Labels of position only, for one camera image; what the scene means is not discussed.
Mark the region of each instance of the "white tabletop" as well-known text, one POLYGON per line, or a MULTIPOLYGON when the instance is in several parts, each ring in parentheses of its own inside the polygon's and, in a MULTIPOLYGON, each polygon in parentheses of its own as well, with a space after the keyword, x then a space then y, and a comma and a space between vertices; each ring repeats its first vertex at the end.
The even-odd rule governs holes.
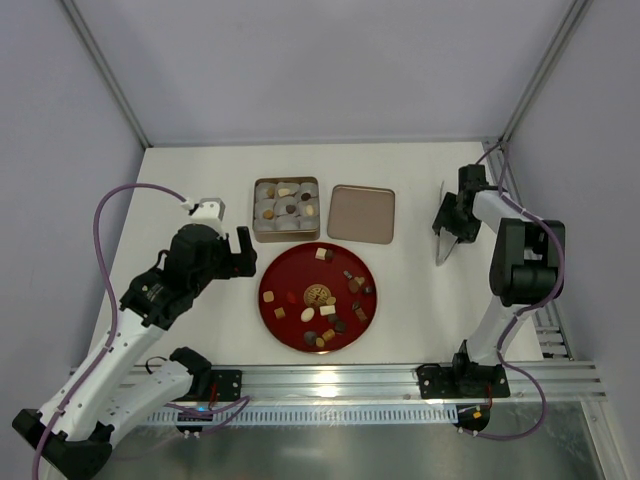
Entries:
MULTIPOLYGON (((177 347, 189 346, 211 362, 225 365, 450 361, 489 304, 488 272, 495 235, 483 226, 474 244, 458 246, 444 266, 436 267, 431 223, 439 206, 440 183, 445 180, 449 191, 457 191, 458 168, 482 152, 479 142, 147 150, 138 181, 165 185, 194 199, 221 197, 227 207, 225 227, 236 251, 235 227, 251 225, 256 179, 315 176, 320 186, 320 241, 342 245, 368 265, 378 287, 378 309, 365 334, 343 350, 313 355, 282 345, 260 318, 257 290, 271 261, 295 244, 254 242, 256 277, 212 282, 144 358, 168 356, 177 347), (331 191, 337 184, 395 191, 395 238, 390 245, 327 237, 331 191)), ((174 198, 149 190, 134 192, 111 272, 118 297, 133 277, 153 265, 158 251, 168 248, 186 223, 186 212, 174 198)), ((109 319, 105 295, 92 346, 109 319)), ((531 320, 506 356, 542 359, 531 320)))

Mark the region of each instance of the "food item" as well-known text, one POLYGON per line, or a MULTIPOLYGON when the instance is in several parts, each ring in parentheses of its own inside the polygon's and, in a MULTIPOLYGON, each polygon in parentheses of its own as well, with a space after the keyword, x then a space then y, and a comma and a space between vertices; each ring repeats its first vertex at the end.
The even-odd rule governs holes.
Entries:
POLYGON ((360 284, 356 281, 355 278, 349 280, 348 286, 351 293, 358 293, 358 290, 360 290, 360 284))
POLYGON ((327 330, 322 334, 322 338, 325 342, 328 342, 335 336, 336 336, 336 332, 332 328, 330 328, 329 330, 327 330))
POLYGON ((316 332, 305 332, 304 333, 304 343, 313 347, 316 344, 316 339, 318 338, 318 334, 316 332))
POLYGON ((267 198, 273 198, 276 192, 275 183, 262 182, 256 185, 256 202, 265 200, 267 198))
POLYGON ((333 329, 336 331, 336 333, 344 333, 347 331, 347 324, 342 320, 338 320, 333 326, 333 329))
POLYGON ((368 320, 367 315, 364 313, 364 310, 361 308, 356 310, 356 316, 361 322, 366 322, 368 320))
POLYGON ((314 283, 304 291, 304 303, 307 307, 320 307, 326 305, 330 296, 331 290, 325 285, 314 283))
POLYGON ((305 308, 302 312, 302 314, 300 315, 300 320, 302 320, 303 322, 309 322, 311 321, 311 319, 313 318, 313 316, 316 314, 316 311, 309 307, 309 308, 305 308))
POLYGON ((331 315, 332 313, 336 313, 335 305, 322 305, 320 307, 320 315, 322 315, 323 317, 331 315))
POLYGON ((298 230, 300 228, 300 220, 294 215, 283 215, 276 218, 276 230, 298 230))

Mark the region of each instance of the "white wall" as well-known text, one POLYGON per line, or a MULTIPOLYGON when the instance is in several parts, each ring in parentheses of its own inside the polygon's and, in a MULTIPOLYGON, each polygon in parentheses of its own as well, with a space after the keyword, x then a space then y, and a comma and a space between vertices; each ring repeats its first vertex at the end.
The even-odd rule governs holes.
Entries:
POLYGON ((574 350, 600 366, 640 451, 640 2, 594 2, 516 134, 528 207, 567 225, 561 297, 574 350))
POLYGON ((151 142, 502 131, 570 0, 76 0, 151 142))
MULTIPOLYGON (((0 45, 0 476, 24 480, 33 449, 11 421, 88 348, 104 292, 93 209, 142 149, 55 1, 3 2, 0 45)), ((128 200, 104 218, 109 259, 128 200)))

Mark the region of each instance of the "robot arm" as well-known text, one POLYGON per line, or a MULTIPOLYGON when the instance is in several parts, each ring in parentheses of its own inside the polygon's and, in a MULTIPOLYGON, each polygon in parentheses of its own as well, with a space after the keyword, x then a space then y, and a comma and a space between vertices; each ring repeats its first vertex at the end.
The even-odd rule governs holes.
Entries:
POLYGON ((67 478, 92 478, 118 442, 150 413, 187 394, 201 396, 211 386, 211 363, 184 347, 146 381, 114 396, 135 362, 191 308, 212 280, 255 275, 257 256, 249 230, 238 227, 241 253, 231 253, 228 235, 222 230, 223 214, 219 199, 189 206, 194 223, 173 237, 163 268, 156 265, 133 279, 120 301, 113 343, 64 412, 58 412, 63 397, 106 349, 110 332, 40 410, 24 409, 14 419, 14 429, 35 448, 45 426, 61 413, 43 457, 67 478))
MULTIPOLYGON (((458 193, 445 195, 433 223, 436 235, 445 229, 457 243, 473 243, 482 223, 497 234, 489 272, 494 296, 478 328, 454 355, 451 367, 424 365, 418 369, 423 398, 484 398, 488 387, 493 397, 508 397, 506 375, 498 358, 500 337, 516 312, 546 298, 556 284, 560 259, 549 235, 510 208, 496 190, 487 182, 484 166, 460 168, 458 193)), ((564 225, 554 220, 543 222, 564 249, 564 225)), ((502 342, 503 351, 533 313, 518 317, 502 342)))

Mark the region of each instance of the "red round tray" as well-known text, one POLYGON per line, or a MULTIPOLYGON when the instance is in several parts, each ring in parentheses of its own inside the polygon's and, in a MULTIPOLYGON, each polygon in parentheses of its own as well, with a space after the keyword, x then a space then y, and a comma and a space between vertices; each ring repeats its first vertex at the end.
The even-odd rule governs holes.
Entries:
MULTIPOLYGON (((307 295, 307 302, 310 301, 313 302, 313 295, 307 295)), ((369 328, 376 312, 377 295, 371 272, 355 254, 338 245, 315 242, 287 250, 269 265, 260 282, 258 304, 264 324, 282 343, 301 352, 327 353, 353 343, 369 328), (316 259, 318 248, 333 250, 333 259, 316 259), (349 279, 343 273, 345 270, 354 278, 365 279, 355 294, 349 290, 349 279), (336 298, 336 315, 347 325, 344 333, 336 333, 334 338, 325 342, 323 348, 309 346, 304 340, 304 334, 313 331, 321 337, 327 330, 333 329, 334 324, 329 322, 328 317, 320 315, 319 308, 315 308, 315 315, 311 321, 305 323, 300 320, 302 311, 308 307, 305 303, 305 292, 313 285, 322 285, 336 298), (372 294, 363 293, 367 286, 374 288, 372 294), (269 303, 263 299, 263 293, 268 291, 273 292, 275 297, 274 301, 269 303), (291 303, 288 298, 291 294, 295 303, 291 303), (352 305, 355 301, 360 302, 360 308, 367 316, 366 321, 360 321, 353 311, 352 305), (278 308, 284 309, 284 318, 276 318, 275 310, 278 308)))

